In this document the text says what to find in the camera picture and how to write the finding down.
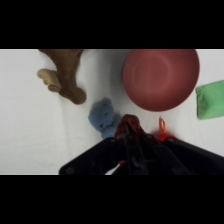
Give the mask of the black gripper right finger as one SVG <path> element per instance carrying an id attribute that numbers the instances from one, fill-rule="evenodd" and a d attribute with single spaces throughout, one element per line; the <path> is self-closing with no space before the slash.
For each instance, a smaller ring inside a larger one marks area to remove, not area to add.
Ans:
<path id="1" fill-rule="evenodd" d="M 142 136 L 144 175 L 190 175 L 191 172 L 165 145 L 153 135 Z"/>

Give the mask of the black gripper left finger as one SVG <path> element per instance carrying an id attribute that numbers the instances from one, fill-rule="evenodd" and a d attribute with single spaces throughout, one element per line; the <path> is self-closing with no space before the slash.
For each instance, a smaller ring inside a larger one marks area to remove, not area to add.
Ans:
<path id="1" fill-rule="evenodd" d="M 135 133 L 130 125 L 125 126 L 124 144 L 126 166 L 129 175 L 148 175 L 145 156 L 142 148 L 142 136 Z"/>

